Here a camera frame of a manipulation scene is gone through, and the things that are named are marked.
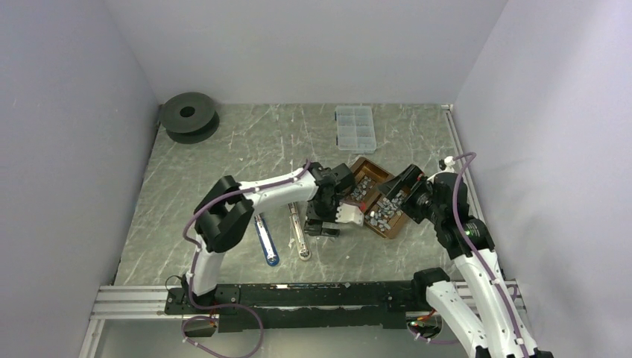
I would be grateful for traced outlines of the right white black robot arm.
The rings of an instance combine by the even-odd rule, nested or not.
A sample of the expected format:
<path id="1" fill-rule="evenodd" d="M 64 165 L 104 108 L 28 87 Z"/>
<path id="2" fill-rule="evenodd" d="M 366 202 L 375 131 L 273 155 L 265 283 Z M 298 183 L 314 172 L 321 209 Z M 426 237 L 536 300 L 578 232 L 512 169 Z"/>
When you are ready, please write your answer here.
<path id="1" fill-rule="evenodd" d="M 552 357 L 552 352 L 539 347 L 519 316 L 487 225 L 470 214 L 463 176 L 448 169 L 427 176 L 410 165 L 379 185 L 387 199 L 401 199 L 401 211 L 410 219 L 432 223 L 475 306 L 465 303 L 441 268 L 414 274 L 411 301 L 421 310 L 436 311 L 469 357 Z"/>

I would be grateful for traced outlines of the blue stapler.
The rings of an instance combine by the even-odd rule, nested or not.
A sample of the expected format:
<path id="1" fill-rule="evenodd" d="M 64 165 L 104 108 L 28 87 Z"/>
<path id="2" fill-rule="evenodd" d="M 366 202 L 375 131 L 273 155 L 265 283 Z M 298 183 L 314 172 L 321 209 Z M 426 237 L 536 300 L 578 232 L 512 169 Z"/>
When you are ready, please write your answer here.
<path id="1" fill-rule="evenodd" d="M 268 229 L 267 223 L 263 215 L 258 214 L 253 218 L 257 236 L 262 246 L 262 252 L 265 257 L 265 262 L 269 266 L 276 266 L 279 264 L 279 255 L 277 253 L 276 246 Z"/>

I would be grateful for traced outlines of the black beige stapler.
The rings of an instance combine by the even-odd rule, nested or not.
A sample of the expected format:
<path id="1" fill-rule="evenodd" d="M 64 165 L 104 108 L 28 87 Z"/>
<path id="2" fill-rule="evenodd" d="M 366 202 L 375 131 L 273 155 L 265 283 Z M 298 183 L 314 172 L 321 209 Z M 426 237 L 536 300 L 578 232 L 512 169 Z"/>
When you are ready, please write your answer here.
<path id="1" fill-rule="evenodd" d="M 312 253 L 309 249 L 307 241 L 304 236 L 303 228 L 301 226 L 299 210 L 296 202 L 288 204 L 290 211 L 290 221 L 292 227 L 291 241 L 295 244 L 298 257 L 302 261 L 310 260 Z"/>

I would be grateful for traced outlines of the brown staple tray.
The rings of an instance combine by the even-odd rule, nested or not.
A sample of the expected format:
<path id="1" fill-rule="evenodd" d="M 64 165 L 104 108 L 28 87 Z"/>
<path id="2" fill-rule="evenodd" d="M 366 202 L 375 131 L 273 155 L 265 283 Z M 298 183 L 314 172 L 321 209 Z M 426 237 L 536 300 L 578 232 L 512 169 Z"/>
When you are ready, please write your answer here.
<path id="1" fill-rule="evenodd" d="M 358 206 L 364 215 L 364 226 L 384 239 L 395 239 L 408 217 L 399 208 L 405 190 L 391 200 L 378 189 L 380 184 L 394 178 L 390 172 L 366 157 L 359 157 L 351 166 L 355 188 L 345 197 L 346 204 Z"/>

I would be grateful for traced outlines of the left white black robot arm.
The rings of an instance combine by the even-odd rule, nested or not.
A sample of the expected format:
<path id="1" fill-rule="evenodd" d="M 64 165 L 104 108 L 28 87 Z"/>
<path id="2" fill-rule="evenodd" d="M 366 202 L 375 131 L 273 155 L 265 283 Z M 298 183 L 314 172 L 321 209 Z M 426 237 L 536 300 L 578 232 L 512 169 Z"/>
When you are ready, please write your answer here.
<path id="1" fill-rule="evenodd" d="M 337 236 L 332 224 L 362 225 L 360 207 L 344 196 L 355 187 L 346 164 L 327 168 L 307 160 L 300 168 L 255 181 L 222 177 L 196 206 L 183 228 L 183 238 L 195 245 L 191 268 L 185 273 L 185 304 L 195 313 L 208 311 L 224 255 L 239 244 L 252 219 L 277 207 L 306 202 L 306 230 L 310 236 Z"/>

